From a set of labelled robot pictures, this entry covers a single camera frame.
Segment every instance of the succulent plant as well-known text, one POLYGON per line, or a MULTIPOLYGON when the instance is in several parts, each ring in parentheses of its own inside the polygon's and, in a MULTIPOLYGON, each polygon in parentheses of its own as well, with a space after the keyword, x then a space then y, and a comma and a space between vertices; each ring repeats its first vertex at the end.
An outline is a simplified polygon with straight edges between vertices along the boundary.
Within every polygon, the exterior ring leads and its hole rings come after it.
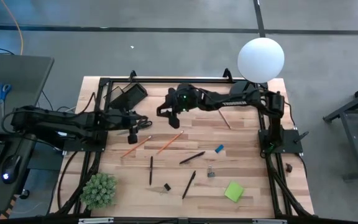
POLYGON ((81 202, 85 203, 90 210, 112 205, 116 194, 116 185, 115 177, 109 177, 104 173, 95 174, 83 187, 83 193, 80 196, 81 202))

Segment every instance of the white ball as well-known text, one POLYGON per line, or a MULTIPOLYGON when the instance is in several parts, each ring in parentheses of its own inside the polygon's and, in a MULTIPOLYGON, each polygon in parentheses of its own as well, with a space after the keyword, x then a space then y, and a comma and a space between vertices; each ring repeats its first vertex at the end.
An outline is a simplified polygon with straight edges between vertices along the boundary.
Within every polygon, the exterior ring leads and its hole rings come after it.
POLYGON ((237 58, 240 74, 254 83, 275 78, 284 66, 284 51, 269 38, 257 38, 246 43, 237 58))

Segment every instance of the wooden table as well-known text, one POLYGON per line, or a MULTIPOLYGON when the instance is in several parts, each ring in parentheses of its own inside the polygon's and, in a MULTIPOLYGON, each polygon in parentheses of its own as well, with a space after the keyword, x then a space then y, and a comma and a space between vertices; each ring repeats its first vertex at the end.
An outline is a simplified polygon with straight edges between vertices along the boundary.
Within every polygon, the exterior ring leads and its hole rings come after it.
MULTIPOLYGON (((100 77, 84 77, 76 111, 87 104, 92 92, 97 92, 100 77)), ((124 87, 127 84, 115 84, 124 87)), ((273 207, 267 177, 265 160, 259 156, 257 131, 259 121, 257 110, 248 107, 221 108, 232 129, 225 124, 218 111, 200 111, 193 109, 178 115, 180 128, 173 129, 167 118, 156 116, 156 108, 164 102, 169 87, 177 83, 142 83, 149 96, 134 109, 153 121, 152 127, 139 131, 139 142, 148 136, 153 138, 137 148, 123 159, 121 156, 133 145, 127 143, 127 131, 111 131, 106 151, 102 154, 99 172, 114 175, 118 179, 116 204, 99 210, 93 210, 92 216, 109 217, 203 217, 203 218, 272 218, 273 207), (167 141, 184 133, 159 155, 156 155, 167 141), (224 149, 215 153, 220 145, 224 149), (179 162, 198 152, 206 153, 188 164, 179 162), (149 185, 150 157, 154 157, 152 185, 149 185), (207 168, 212 166, 216 177, 207 177, 207 168), (196 177, 185 199, 181 199, 193 171, 196 177), (238 203, 224 196, 230 181, 245 188, 238 203), (168 183, 171 191, 163 193, 163 185, 168 183)), ((200 88, 219 93, 228 93, 230 84, 195 84, 200 88)), ((288 101, 284 81, 276 78, 268 83, 269 90, 281 91, 288 101)), ((290 110, 285 105, 282 118, 285 129, 293 127, 290 110)), ((69 158, 67 155, 62 170, 69 158)), ((71 164, 62 182, 62 202, 64 203, 78 185, 84 153, 79 152, 71 164)), ((283 163, 293 166, 286 173, 287 185, 304 208, 313 213, 308 183, 303 165, 295 155, 283 154, 283 163)), ((278 190, 280 208, 283 212, 283 197, 278 190)), ((57 210, 56 192, 51 212, 57 210)))

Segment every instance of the green sticky note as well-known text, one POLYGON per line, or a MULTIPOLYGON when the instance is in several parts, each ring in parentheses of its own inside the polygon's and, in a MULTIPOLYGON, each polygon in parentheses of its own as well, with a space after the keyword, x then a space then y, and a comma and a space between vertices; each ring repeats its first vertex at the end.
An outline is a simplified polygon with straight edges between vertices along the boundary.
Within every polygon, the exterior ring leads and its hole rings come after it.
POLYGON ((230 182, 229 186, 224 192, 224 195, 233 202, 238 202, 243 192, 244 188, 242 188, 241 185, 235 182, 230 182))

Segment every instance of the blue scissors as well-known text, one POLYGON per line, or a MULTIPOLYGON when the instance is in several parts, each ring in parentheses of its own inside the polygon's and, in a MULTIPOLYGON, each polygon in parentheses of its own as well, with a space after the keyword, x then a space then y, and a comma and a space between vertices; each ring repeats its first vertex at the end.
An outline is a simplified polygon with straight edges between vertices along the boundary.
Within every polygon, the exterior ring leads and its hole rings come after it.
POLYGON ((1 105, 1 110, 2 110, 2 117, 5 116, 5 99, 6 99, 6 95, 9 93, 11 88, 12 88, 11 84, 0 83, 0 105, 1 105))

